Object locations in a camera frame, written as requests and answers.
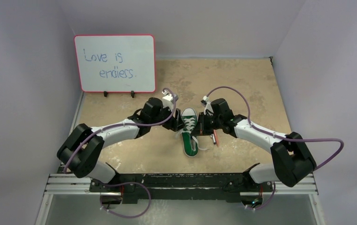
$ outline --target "gray wall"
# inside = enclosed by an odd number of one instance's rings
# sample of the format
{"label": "gray wall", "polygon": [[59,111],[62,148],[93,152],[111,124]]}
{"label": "gray wall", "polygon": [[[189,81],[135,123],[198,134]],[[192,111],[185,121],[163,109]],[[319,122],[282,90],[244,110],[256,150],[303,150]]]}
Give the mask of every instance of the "gray wall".
{"label": "gray wall", "polygon": [[0,0],[0,224],[34,224],[80,93],[56,1]]}
{"label": "gray wall", "polygon": [[269,57],[305,0],[60,0],[76,34],[151,33],[158,57]]}
{"label": "gray wall", "polygon": [[[114,211],[135,215],[147,204],[139,200]],[[99,205],[97,195],[55,195],[46,225],[316,225],[308,195],[275,195],[268,207],[257,212],[221,200],[152,200],[147,213],[134,219],[100,211]]]}
{"label": "gray wall", "polygon": [[[274,67],[293,130],[344,140],[315,177],[328,224],[357,224],[357,1],[307,0]],[[317,163],[338,147],[310,146]]]}

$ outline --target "canvas sneaker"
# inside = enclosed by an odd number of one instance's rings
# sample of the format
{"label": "canvas sneaker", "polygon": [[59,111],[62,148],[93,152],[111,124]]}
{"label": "canvas sneaker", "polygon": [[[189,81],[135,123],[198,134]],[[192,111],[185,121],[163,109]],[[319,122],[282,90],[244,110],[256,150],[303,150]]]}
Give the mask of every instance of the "canvas sneaker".
{"label": "canvas sneaker", "polygon": [[183,138],[184,153],[188,157],[194,157],[198,154],[200,148],[198,147],[198,140],[196,137],[191,136],[191,132],[198,122],[198,114],[193,108],[186,108],[181,113],[181,119],[183,120],[185,127],[181,129],[177,135],[181,134],[181,137]]}

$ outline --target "robotic arm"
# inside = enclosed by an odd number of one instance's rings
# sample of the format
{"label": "robotic arm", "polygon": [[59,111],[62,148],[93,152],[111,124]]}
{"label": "robotic arm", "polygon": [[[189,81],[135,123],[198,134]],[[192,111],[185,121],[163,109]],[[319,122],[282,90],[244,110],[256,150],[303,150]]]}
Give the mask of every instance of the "robotic arm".
{"label": "robotic arm", "polygon": [[[316,163],[305,143],[289,142],[277,137],[302,139],[300,134],[292,132],[286,135],[255,123],[250,124],[246,116],[234,115],[223,98],[210,102],[205,96],[202,103],[205,111],[199,113],[197,126],[191,135],[211,135],[213,130],[222,129],[224,133],[247,140],[272,155],[273,163],[255,164],[245,171],[251,181],[258,184],[266,181],[281,181],[286,186],[293,187],[315,170]],[[260,132],[260,129],[273,133],[274,136]]]}
{"label": "robotic arm", "polygon": [[[88,127],[85,124],[79,124],[61,146],[57,152],[57,157],[64,164],[67,164],[74,154],[74,150],[91,134],[101,130],[74,155],[68,168],[78,178],[89,176],[103,183],[109,183],[117,172],[111,166],[98,161],[101,150],[124,140],[142,137],[151,130],[151,126],[137,126],[139,124],[154,124],[167,119],[173,110],[173,98],[177,101],[178,96],[172,96],[166,91],[163,94],[165,96],[162,100],[150,98],[142,109],[137,110],[132,116],[119,123],[103,127]],[[172,131],[182,129],[184,123],[180,115],[180,110],[175,109],[175,116],[171,116],[162,126]]]}

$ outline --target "black metal base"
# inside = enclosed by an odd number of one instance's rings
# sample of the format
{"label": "black metal base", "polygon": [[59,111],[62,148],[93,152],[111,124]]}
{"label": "black metal base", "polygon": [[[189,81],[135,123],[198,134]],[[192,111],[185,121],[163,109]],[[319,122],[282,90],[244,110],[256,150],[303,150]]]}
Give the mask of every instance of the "black metal base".
{"label": "black metal base", "polygon": [[[246,179],[244,173],[120,173],[109,184],[129,181],[146,186],[152,199],[225,200],[228,203],[245,204],[241,192],[258,193],[261,189],[263,192],[272,191],[271,184],[254,184]],[[119,187],[104,187],[97,180],[92,180],[89,190],[101,193],[120,192]],[[123,204],[136,204],[139,199],[148,199],[146,191],[137,185],[125,185],[123,196]]]}

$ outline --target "tan work surface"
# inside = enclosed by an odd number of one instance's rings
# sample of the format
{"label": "tan work surface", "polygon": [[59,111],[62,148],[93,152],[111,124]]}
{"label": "tan work surface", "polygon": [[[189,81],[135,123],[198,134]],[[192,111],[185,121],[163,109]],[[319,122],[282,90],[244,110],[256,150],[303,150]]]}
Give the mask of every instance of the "tan work surface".
{"label": "tan work surface", "polygon": [[[231,86],[249,101],[251,119],[271,130],[289,133],[290,127],[274,71],[269,59],[260,60],[158,60],[157,90],[152,94],[86,93],[80,123],[105,126],[117,123],[144,106],[150,97],[162,98],[164,87],[178,94],[177,107],[183,111],[203,111],[201,100],[218,86]],[[210,100],[225,98],[234,114],[247,116],[242,98],[228,89],[219,89]],[[217,131],[220,146],[209,136],[198,137],[201,147],[195,157],[183,151],[181,136],[162,126],[153,127],[145,136],[106,147],[99,160],[108,162],[121,173],[228,173],[243,172],[255,163],[271,162],[271,155],[254,144]]]}

